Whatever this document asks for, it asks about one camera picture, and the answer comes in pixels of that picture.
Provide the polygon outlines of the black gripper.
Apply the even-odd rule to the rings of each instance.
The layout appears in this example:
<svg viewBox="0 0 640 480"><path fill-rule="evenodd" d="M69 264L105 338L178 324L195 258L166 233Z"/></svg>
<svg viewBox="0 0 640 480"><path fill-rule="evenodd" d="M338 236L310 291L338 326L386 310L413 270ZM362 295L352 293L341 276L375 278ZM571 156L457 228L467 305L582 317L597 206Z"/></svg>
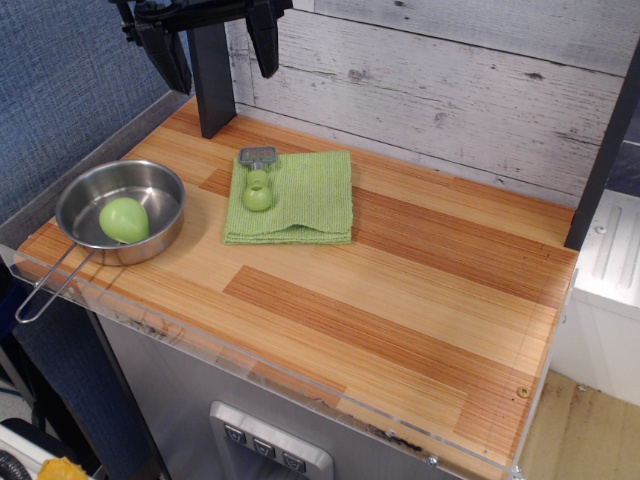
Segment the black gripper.
<svg viewBox="0 0 640 480"><path fill-rule="evenodd" d="M244 19L260 72L279 67L277 21L292 1L112 1L129 42L142 46L168 87L189 95L192 74L177 32Z"/></svg>

